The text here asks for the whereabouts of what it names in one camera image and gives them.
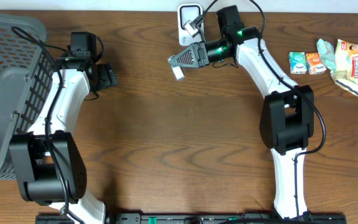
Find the plastic bin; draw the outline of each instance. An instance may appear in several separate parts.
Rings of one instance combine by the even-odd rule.
[[[12,26],[43,42],[47,38],[40,21],[0,14],[0,179],[16,178],[9,141],[13,134],[27,132],[52,86],[51,62],[38,46],[16,36]]]

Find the wooden table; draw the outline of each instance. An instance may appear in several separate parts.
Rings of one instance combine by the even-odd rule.
[[[248,73],[212,66],[185,70],[176,81],[167,58],[182,50],[174,12],[7,11],[33,16],[48,42],[66,46],[70,32],[101,37],[103,62],[119,85],[83,103],[75,141],[88,188],[111,208],[144,213],[242,213],[270,210],[273,160],[259,134],[263,99]],[[258,13],[242,13],[260,27]],[[289,73],[289,51],[316,52],[319,38],[358,44],[358,14],[267,13],[264,39]],[[207,40],[219,38],[214,13]],[[58,52],[51,50],[54,56]],[[358,223],[358,98],[323,75],[290,75],[310,85],[327,126],[323,150],[306,157],[305,199],[312,212],[343,212]],[[314,120],[310,149],[320,142]],[[24,202],[14,181],[0,181],[0,223],[33,223],[48,207]]]

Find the plastic packaging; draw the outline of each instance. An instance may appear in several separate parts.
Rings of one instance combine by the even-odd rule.
[[[305,74],[308,70],[304,52],[290,52],[288,60],[290,61],[291,74]]]
[[[324,73],[327,68],[321,63],[318,53],[306,54],[306,62],[310,75]]]
[[[336,62],[334,55],[334,47],[329,42],[319,39],[317,41],[317,51],[323,65],[330,69],[331,74],[335,72]]]
[[[358,45],[338,39],[335,58],[336,70],[331,74],[335,84],[358,96]]]

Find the white wall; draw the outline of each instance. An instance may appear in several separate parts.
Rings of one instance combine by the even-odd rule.
[[[176,11],[182,3],[206,8],[212,0],[0,0],[0,9]],[[358,0],[256,0],[265,12],[358,13]],[[212,8],[237,4],[240,11],[256,11],[247,0],[220,0]]]

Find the black bracket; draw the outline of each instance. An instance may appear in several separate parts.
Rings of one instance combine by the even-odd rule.
[[[86,167],[71,133],[55,132],[50,135],[55,155],[65,177],[70,203],[77,203],[86,189]],[[9,143],[17,184],[25,201],[39,205],[64,202],[62,183],[55,164],[37,164],[46,151],[45,136],[32,133],[15,134]]]
[[[313,103],[313,91],[308,85],[295,88]],[[285,105],[294,108],[295,112],[285,114]],[[289,150],[308,146],[308,140],[313,136],[313,119],[312,107],[293,91],[272,93],[265,96],[260,135],[269,149],[274,148],[284,156]]]

